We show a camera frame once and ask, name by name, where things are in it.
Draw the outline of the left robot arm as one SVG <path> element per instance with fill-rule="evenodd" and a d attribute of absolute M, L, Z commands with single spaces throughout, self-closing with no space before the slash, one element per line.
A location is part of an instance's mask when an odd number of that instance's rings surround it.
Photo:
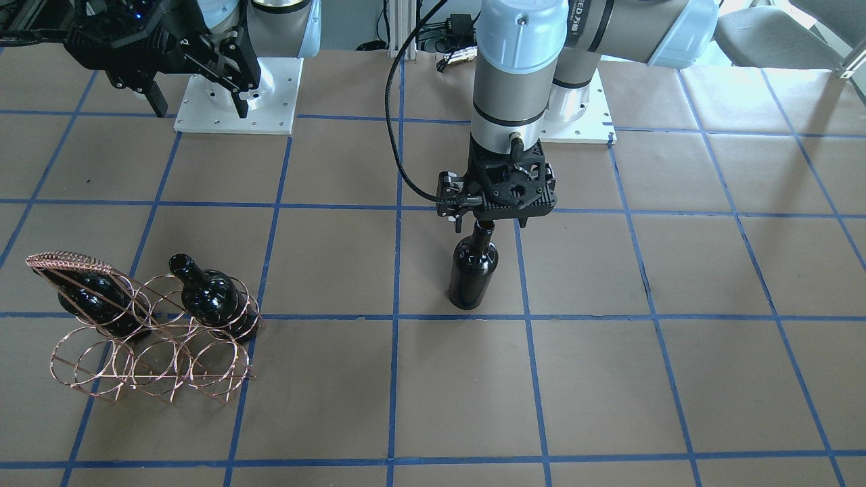
<path fill-rule="evenodd" d="M 542 147 L 544 124 L 583 115 L 600 58 L 689 67 L 718 17 L 714 1 L 483 2 L 468 167 L 463 176 L 439 176 L 439 215 L 523 223 L 549 214 L 556 179 Z"/>

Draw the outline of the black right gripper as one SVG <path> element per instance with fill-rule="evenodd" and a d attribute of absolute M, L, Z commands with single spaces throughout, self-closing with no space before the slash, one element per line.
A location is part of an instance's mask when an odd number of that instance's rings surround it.
<path fill-rule="evenodd" d="M 242 93 L 262 69 L 244 26 L 214 41 L 196 1 L 3 1 L 2 47 L 62 44 L 84 68 L 104 71 L 115 89 L 145 97 L 164 119 L 157 73 L 201 74 L 229 92 L 245 119 Z"/>

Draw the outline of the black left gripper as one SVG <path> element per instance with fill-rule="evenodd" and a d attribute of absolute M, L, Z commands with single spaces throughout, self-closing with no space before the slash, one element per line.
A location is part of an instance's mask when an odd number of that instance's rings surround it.
<path fill-rule="evenodd" d="M 556 206 L 553 167 L 545 161 L 541 142 L 525 148 L 521 139 L 506 154 L 484 148 L 473 139 L 463 176 L 439 174 L 436 212 L 459 220 L 472 212 L 478 220 L 526 220 L 549 214 Z"/>

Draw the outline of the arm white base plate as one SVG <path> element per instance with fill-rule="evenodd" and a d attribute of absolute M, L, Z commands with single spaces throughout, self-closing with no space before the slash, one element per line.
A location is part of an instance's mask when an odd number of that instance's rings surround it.
<path fill-rule="evenodd" d="M 551 86 L 539 139 L 544 143 L 587 144 L 618 140 L 598 71 L 582 87 Z"/>
<path fill-rule="evenodd" d="M 232 93 L 203 75 L 192 75 L 174 129 L 211 135 L 291 135 L 305 61 L 261 57 L 258 62 L 262 70 L 259 86 L 240 93 L 240 101 L 248 106 L 247 117 L 238 116 Z"/>

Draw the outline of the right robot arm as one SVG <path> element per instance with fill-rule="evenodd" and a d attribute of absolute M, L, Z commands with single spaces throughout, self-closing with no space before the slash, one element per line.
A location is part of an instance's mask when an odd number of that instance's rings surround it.
<path fill-rule="evenodd" d="M 2 46 L 59 43 L 112 86 L 167 102 L 155 77 L 197 74 L 222 87 L 244 119 L 264 57 L 313 57 L 321 48 L 319 1 L 3 1 Z"/>

